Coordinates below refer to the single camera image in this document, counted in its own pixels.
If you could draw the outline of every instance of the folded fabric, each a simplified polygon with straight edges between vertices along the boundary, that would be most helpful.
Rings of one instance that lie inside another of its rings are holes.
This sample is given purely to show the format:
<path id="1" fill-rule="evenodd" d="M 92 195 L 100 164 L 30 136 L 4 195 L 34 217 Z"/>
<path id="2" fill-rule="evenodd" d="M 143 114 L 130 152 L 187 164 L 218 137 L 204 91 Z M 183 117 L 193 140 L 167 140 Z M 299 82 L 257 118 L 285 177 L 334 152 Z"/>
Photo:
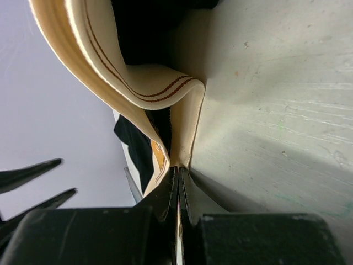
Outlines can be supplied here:
<path id="1" fill-rule="evenodd" d="M 160 169 L 154 167 L 144 195 L 159 185 L 169 167 L 188 167 L 205 91 L 202 82 L 164 65 L 125 64 L 110 0 L 30 0 L 30 5 L 37 25 L 59 60 L 162 151 L 163 164 Z M 122 18 L 126 23 L 134 23 L 134 17 Z M 122 30 L 122 35 L 129 34 L 134 39 L 133 31 Z M 143 35 L 144 38 L 155 36 Z M 137 59 L 147 56 L 143 52 L 143 38 L 135 40 L 139 42 L 136 45 Z M 145 110 L 169 107 L 172 125 L 170 155 L 162 135 L 156 132 L 145 113 Z"/>

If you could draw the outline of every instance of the gray wall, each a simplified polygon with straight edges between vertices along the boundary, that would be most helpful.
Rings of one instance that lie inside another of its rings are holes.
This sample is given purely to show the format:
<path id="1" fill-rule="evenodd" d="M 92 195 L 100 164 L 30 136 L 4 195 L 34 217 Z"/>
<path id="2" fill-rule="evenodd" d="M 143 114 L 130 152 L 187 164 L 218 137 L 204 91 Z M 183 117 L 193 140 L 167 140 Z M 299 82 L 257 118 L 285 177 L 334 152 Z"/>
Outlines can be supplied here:
<path id="1" fill-rule="evenodd" d="M 111 109 L 59 62 L 28 1 L 0 1 L 0 36 L 0 171 L 65 159 L 39 179 L 1 194 L 3 216 L 70 187 L 79 193 L 64 207 L 131 206 Z"/>

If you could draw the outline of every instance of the beige towel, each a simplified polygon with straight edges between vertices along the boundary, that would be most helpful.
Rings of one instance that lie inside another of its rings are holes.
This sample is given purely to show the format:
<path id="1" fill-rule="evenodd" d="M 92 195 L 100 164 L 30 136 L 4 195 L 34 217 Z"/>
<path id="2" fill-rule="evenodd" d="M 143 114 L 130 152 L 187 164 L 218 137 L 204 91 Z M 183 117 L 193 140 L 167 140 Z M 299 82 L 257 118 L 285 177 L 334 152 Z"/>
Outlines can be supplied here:
<path id="1" fill-rule="evenodd" d="M 161 148 L 163 166 L 154 171 L 144 195 L 170 166 L 188 167 L 204 85 L 165 66 L 125 65 L 110 0 L 30 0 L 30 5 L 43 36 L 69 71 Z M 166 107 L 171 107 L 170 157 L 143 111 Z"/>

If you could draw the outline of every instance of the brown stripe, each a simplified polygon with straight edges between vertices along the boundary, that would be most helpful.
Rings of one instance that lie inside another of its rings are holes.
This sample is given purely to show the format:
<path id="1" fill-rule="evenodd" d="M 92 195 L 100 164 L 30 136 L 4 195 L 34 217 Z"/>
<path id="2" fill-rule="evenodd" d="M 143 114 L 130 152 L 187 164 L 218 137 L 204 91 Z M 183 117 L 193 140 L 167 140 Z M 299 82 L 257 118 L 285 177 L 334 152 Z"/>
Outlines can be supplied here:
<path id="1" fill-rule="evenodd" d="M 174 80 L 172 83 L 170 83 L 164 90 L 156 93 L 156 94 L 150 94 L 150 95 L 144 95 L 144 94 L 140 94 L 140 93 L 137 93 L 136 91 L 134 91 L 130 86 L 129 84 L 124 80 L 124 78 L 121 76 L 121 74 L 118 72 L 118 70 L 115 68 L 115 66 L 110 62 L 110 60 L 108 59 L 107 55 L 104 53 L 102 47 L 100 46 L 100 44 L 98 43 L 98 40 L 93 32 L 93 28 L 92 28 L 92 25 L 90 23 L 90 19 L 89 19 L 89 16 L 88 16 L 88 8 L 87 8 L 87 0 L 84 1 L 84 4 L 85 4 L 85 12 L 86 12 L 86 18 L 87 18 L 87 21 L 88 21 L 88 26 L 91 30 L 91 34 L 93 36 L 93 39 L 95 40 L 99 50 L 101 51 L 101 53 L 103 54 L 103 56 L 105 57 L 105 59 L 108 61 L 108 63 L 110 64 L 111 67 L 113 67 L 113 69 L 119 74 L 119 76 L 117 76 L 115 73 L 113 73 L 113 71 L 105 64 L 105 62 L 103 61 L 103 59 L 100 57 L 100 55 L 98 54 L 96 48 L 94 47 L 93 45 L 93 42 L 90 38 L 90 34 L 88 32 L 88 29 L 85 27 L 85 30 L 86 30 L 86 33 L 87 33 L 87 37 L 89 39 L 89 42 L 93 48 L 93 50 L 95 51 L 96 55 L 99 57 L 99 60 L 100 62 L 104 65 L 104 67 L 114 76 L 116 77 L 135 97 L 137 97 L 138 99 L 142 100 L 142 101 L 145 101 L 145 102 L 159 102 L 159 101 L 162 101 L 162 100 L 165 100 L 169 97 L 171 97 L 172 95 L 174 95 L 178 90 L 181 89 L 181 87 L 188 83 L 190 80 L 186 80 L 187 82 L 183 82 L 182 83 L 182 86 L 179 86 L 176 90 L 174 90 L 173 92 L 171 92 L 171 94 L 161 98 L 161 99 L 156 99 L 156 100 L 146 100 L 146 99 L 143 99 L 143 98 L 140 98 L 138 97 L 137 95 L 139 96 L 143 96 L 143 97 L 155 97 L 155 96 L 158 96 L 158 95 L 161 95 L 163 94 L 164 92 L 168 91 L 173 85 L 175 85 L 179 80 L 185 78 L 185 77 L 188 77 L 188 76 L 181 76 L 181 77 L 178 77 L 176 80 Z"/>

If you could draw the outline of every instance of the scratched white surface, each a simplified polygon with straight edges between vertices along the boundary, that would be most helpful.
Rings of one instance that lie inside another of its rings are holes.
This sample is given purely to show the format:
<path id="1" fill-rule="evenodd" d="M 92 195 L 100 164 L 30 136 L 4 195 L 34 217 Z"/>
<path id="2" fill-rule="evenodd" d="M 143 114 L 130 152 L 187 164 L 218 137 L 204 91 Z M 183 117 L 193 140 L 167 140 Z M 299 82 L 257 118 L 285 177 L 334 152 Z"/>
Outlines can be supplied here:
<path id="1" fill-rule="evenodd" d="M 353 2 L 224 0 L 172 43 L 207 82 L 192 168 L 244 210 L 321 215 L 353 264 Z"/>

